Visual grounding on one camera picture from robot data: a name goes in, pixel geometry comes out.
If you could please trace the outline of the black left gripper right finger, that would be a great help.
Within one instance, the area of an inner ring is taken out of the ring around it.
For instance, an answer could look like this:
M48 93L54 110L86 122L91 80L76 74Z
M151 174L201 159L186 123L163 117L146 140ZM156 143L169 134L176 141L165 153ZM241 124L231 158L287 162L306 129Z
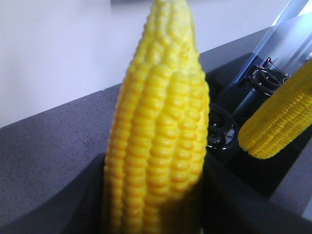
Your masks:
M245 185L213 156L203 166L201 221L206 234L310 234L312 223Z

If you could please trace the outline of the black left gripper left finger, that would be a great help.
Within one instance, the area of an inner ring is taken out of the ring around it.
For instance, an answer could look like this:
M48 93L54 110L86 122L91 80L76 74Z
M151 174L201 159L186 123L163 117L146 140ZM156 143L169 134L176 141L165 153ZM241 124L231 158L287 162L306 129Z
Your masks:
M105 153L50 200L0 229L2 234L98 234Z

